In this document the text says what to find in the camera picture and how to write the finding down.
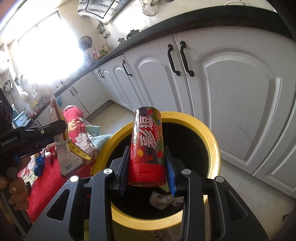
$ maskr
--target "metal screw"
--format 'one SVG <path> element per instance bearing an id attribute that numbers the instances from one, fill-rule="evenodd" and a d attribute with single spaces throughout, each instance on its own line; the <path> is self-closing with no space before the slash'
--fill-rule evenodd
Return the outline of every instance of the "metal screw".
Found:
<path id="1" fill-rule="evenodd" d="M 183 169 L 182 173 L 185 175 L 189 175 L 189 174 L 191 174 L 191 171 L 189 169 Z"/>
<path id="2" fill-rule="evenodd" d="M 70 177 L 70 182 L 72 182 L 72 183 L 77 182 L 78 180 L 79 180 L 78 176 L 71 176 Z"/>
<path id="3" fill-rule="evenodd" d="M 219 183 L 222 183 L 222 182 L 224 182 L 224 178 L 221 177 L 221 176 L 217 176 L 216 181 L 219 182 Z"/>
<path id="4" fill-rule="evenodd" d="M 105 173 L 105 174 L 111 174 L 112 172 L 113 172 L 113 170 L 111 168 L 106 168 L 103 171 L 103 173 Z"/>

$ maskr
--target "range hood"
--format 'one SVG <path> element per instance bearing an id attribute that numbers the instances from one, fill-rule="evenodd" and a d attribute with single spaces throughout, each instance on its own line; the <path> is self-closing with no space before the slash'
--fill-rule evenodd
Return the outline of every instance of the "range hood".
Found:
<path id="1" fill-rule="evenodd" d="M 77 13 L 107 25 L 128 0 L 79 0 Z"/>

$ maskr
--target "wire basket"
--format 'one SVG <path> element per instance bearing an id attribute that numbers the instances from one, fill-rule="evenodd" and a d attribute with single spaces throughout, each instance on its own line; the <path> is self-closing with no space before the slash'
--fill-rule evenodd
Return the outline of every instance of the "wire basket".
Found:
<path id="1" fill-rule="evenodd" d="M 153 17 L 156 14 L 156 8 L 151 6 L 150 3 L 144 3 L 142 6 L 142 12 L 146 16 Z"/>

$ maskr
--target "window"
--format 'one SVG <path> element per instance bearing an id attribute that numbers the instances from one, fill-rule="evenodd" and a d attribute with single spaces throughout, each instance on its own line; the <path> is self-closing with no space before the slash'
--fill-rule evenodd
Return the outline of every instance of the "window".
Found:
<path id="1" fill-rule="evenodd" d="M 83 64 L 83 52 L 57 12 L 33 26 L 19 40 L 22 69 L 30 82 L 64 80 Z"/>

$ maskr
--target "crumpled paper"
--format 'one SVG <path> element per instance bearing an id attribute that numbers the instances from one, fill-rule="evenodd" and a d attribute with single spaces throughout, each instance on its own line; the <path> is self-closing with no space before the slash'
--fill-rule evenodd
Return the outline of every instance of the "crumpled paper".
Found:
<path id="1" fill-rule="evenodd" d="M 184 197 L 174 197 L 172 194 L 164 196 L 153 191 L 149 201 L 152 206 L 159 210 L 164 210 L 169 205 L 173 205 L 175 208 L 181 207 L 184 203 Z"/>

